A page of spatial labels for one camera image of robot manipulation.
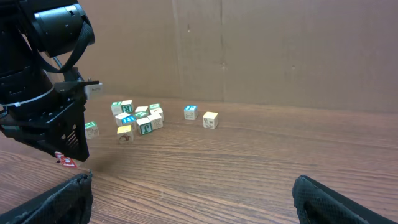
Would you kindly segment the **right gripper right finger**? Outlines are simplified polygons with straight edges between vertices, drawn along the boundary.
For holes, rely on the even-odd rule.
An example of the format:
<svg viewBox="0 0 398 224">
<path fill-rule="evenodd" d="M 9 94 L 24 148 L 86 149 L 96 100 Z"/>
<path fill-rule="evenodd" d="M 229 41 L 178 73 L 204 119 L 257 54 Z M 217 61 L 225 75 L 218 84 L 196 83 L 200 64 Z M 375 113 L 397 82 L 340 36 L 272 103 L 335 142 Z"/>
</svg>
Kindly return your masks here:
<svg viewBox="0 0 398 224">
<path fill-rule="evenodd" d="M 306 175 L 295 180 L 292 196 L 300 224 L 397 224 Z"/>
</svg>

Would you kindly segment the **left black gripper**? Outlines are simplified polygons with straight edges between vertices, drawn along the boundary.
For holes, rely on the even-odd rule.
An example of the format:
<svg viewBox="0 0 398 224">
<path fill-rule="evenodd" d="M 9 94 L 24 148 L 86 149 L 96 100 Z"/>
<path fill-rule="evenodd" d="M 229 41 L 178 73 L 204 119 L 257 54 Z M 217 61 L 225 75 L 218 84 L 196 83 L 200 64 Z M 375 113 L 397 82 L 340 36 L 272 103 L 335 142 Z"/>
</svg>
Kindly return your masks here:
<svg viewBox="0 0 398 224">
<path fill-rule="evenodd" d="M 1 132 L 29 146 L 49 146 L 67 157 L 86 161 L 84 87 L 99 81 L 82 79 L 77 68 L 53 83 L 45 71 L 25 69 L 1 78 Z"/>
</svg>

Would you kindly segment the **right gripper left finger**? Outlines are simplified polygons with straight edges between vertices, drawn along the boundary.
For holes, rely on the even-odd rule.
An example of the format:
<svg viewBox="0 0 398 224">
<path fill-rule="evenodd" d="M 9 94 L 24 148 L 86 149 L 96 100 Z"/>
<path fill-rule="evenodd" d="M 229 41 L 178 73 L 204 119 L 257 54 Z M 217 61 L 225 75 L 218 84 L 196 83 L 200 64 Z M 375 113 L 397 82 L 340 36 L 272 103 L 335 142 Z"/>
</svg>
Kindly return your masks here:
<svg viewBox="0 0 398 224">
<path fill-rule="evenodd" d="M 86 224 L 90 222 L 93 174 L 78 174 L 1 214 L 5 224 Z"/>
</svg>

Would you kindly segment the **white block red side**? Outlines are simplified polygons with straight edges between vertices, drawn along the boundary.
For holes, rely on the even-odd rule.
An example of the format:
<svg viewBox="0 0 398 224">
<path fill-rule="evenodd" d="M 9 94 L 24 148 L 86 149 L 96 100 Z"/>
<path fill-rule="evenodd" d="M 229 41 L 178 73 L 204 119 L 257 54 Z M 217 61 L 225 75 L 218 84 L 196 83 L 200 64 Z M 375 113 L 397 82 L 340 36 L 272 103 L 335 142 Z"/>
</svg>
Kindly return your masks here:
<svg viewBox="0 0 398 224">
<path fill-rule="evenodd" d="M 65 167 L 72 167 L 72 168 L 78 167 L 72 158 L 69 158 L 60 152 L 55 152 L 55 157 L 58 159 L 61 165 Z"/>
</svg>

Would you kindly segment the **yellow top block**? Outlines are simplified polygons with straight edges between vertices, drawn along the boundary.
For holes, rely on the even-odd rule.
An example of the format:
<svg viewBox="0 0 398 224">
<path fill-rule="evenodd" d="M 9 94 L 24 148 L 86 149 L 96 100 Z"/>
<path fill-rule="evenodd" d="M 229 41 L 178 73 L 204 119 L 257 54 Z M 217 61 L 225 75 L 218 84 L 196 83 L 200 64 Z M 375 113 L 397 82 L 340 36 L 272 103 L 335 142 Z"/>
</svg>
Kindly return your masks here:
<svg viewBox="0 0 398 224">
<path fill-rule="evenodd" d="M 134 140 L 134 130 L 131 125 L 120 126 L 117 135 L 120 144 L 130 143 Z"/>
</svg>

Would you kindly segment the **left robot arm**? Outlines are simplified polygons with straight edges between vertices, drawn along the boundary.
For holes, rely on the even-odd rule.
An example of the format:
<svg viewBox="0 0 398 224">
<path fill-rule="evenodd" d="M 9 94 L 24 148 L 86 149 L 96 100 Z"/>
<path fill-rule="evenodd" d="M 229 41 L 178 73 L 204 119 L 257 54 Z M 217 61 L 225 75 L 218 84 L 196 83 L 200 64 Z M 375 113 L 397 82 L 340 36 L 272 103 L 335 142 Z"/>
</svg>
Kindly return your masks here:
<svg viewBox="0 0 398 224">
<path fill-rule="evenodd" d="M 95 42 L 77 0 L 1 2 L 1 132 L 55 155 L 87 160 L 85 103 L 101 83 L 76 63 Z"/>
</svg>

